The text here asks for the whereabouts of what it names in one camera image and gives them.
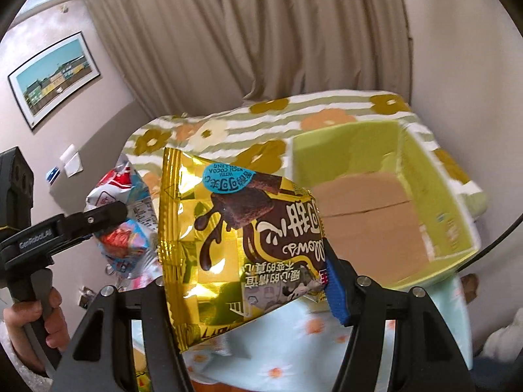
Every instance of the red and white snack package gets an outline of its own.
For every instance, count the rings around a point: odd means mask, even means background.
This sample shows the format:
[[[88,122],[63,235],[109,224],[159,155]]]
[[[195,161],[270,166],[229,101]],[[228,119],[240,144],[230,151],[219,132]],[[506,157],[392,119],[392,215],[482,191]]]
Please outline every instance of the red and white snack package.
[[[87,196],[85,210],[115,201],[127,205],[127,220],[95,238],[114,270],[132,279],[157,258],[158,219],[147,185],[124,155]]]

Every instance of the plastic snack bag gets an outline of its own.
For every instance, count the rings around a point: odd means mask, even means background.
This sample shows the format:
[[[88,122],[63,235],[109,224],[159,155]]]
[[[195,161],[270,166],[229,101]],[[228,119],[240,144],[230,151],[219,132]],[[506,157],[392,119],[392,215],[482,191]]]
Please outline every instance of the plastic snack bag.
[[[158,219],[147,185],[124,155],[87,196],[85,210],[115,201],[127,205],[127,220],[117,228],[95,234],[95,238],[114,270],[132,279],[156,259]]]
[[[127,290],[136,290],[147,287],[151,282],[155,281],[158,277],[163,275],[161,270],[160,262],[158,257],[156,257],[146,269],[143,269],[141,274],[138,277],[135,277],[131,280]]]
[[[309,191],[177,149],[165,150],[162,182],[159,257],[180,351],[323,289]]]

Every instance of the brown cardboard bottom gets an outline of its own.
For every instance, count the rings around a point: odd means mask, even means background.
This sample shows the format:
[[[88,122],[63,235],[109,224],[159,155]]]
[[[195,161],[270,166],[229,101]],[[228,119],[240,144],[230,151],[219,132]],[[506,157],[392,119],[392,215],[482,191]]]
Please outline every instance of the brown cardboard bottom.
[[[342,176],[312,194],[331,246],[358,274],[386,286],[429,263],[414,204],[394,174]]]

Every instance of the picture frame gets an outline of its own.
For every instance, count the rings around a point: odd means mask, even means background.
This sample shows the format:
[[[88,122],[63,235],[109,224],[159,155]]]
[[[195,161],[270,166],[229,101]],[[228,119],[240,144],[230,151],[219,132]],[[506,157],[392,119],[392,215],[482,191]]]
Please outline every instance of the picture frame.
[[[31,130],[64,100],[100,76],[81,32],[31,57],[9,76],[20,112]]]

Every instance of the gold snack bag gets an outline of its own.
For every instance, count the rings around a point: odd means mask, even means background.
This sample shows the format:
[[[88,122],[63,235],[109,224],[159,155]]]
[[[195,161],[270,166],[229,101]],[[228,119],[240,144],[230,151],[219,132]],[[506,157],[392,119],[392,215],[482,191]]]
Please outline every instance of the gold snack bag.
[[[327,282],[314,198],[276,175],[166,149],[160,260],[178,347],[225,333]]]

